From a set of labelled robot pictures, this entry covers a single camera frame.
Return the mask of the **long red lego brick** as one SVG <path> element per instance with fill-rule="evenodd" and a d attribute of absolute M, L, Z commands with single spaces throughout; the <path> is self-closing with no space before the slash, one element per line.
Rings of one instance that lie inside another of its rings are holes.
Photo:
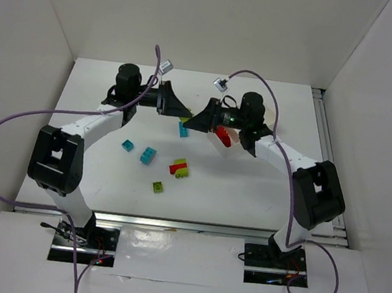
<path fill-rule="evenodd" d="M 223 126 L 218 126 L 216 131 L 214 131 L 217 138 L 221 141 L 225 148 L 230 148 L 232 144 L 232 139 L 229 133 L 229 129 Z"/>

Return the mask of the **long green lego brick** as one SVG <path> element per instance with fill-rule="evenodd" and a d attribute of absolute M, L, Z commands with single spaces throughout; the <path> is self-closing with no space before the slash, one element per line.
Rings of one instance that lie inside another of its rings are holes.
<path fill-rule="evenodd" d="M 185 122 L 188 122 L 188 120 L 190 118 L 188 118 L 188 117 L 180 117 L 179 119 L 180 119 L 181 122 L 185 123 Z"/>

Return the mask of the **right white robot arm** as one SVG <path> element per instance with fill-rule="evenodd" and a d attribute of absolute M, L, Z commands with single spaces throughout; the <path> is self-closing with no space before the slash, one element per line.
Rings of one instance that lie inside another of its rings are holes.
<path fill-rule="evenodd" d="M 276 138 L 264 121 L 263 102 L 263 97 L 255 92 L 244 94 L 238 108 L 223 107 L 213 97 L 184 126 L 203 133 L 215 132 L 219 126 L 234 128 L 239 131 L 239 141 L 245 151 L 288 177 L 290 218 L 268 239 L 269 257 L 279 260 L 300 248 L 315 227 L 341 215 L 345 202 L 333 162 L 305 157 Z"/>

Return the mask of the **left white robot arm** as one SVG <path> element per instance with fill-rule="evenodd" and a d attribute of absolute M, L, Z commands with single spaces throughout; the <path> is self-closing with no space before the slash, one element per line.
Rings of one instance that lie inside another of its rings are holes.
<path fill-rule="evenodd" d="M 115 85 L 107 91 L 96 114 L 59 128 L 45 125 L 39 131 L 27 175 L 64 211 L 65 231 L 75 231 L 80 241 L 93 241 L 102 233 L 80 190 L 85 151 L 128 124 L 139 105 L 154 107 L 159 115 L 191 116 L 173 92 L 171 82 L 154 74 L 142 84 L 140 68 L 127 63 L 120 65 Z"/>

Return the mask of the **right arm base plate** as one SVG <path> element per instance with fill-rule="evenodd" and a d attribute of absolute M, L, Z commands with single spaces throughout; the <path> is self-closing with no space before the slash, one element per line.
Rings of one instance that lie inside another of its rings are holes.
<path fill-rule="evenodd" d="M 307 265 L 304 249 L 289 256 L 272 256 L 272 248 L 266 244 L 245 243 L 244 251 L 237 255 L 244 264 L 244 283 L 307 288 Z"/>

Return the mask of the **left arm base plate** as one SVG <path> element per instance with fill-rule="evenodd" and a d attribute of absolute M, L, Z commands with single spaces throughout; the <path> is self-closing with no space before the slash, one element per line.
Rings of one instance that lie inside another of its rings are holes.
<path fill-rule="evenodd" d="M 69 224 L 60 221 L 57 225 L 41 222 L 44 229 L 53 230 L 54 236 L 47 259 L 50 261 L 72 263 L 73 262 L 73 235 Z M 96 228 L 94 234 L 86 239 L 77 236 L 77 263 L 90 264 L 96 260 L 95 266 L 113 267 L 115 251 L 117 250 L 120 229 Z"/>

